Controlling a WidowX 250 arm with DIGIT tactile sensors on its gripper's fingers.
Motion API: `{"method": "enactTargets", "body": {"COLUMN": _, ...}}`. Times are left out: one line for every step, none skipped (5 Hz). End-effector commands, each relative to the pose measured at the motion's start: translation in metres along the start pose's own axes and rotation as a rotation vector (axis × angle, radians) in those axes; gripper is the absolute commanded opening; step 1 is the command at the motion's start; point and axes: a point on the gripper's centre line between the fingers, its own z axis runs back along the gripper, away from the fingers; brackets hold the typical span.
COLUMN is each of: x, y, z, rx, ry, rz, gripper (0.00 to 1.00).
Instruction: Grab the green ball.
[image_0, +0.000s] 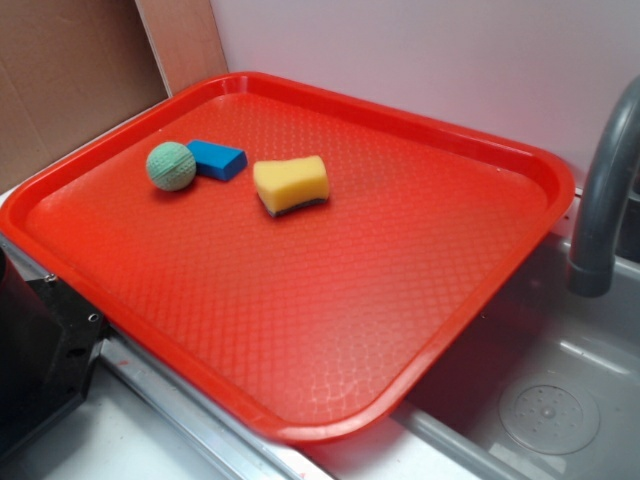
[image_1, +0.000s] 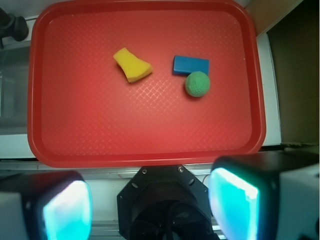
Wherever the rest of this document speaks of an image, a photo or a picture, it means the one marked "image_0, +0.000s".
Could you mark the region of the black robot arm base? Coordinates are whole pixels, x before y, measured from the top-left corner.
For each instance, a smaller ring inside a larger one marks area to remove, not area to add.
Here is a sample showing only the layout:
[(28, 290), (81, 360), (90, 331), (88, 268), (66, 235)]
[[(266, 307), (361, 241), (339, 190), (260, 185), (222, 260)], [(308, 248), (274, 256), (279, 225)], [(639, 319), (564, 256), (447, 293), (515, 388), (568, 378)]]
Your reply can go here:
[(87, 397), (104, 315), (57, 277), (24, 279), (1, 254), (1, 459)]

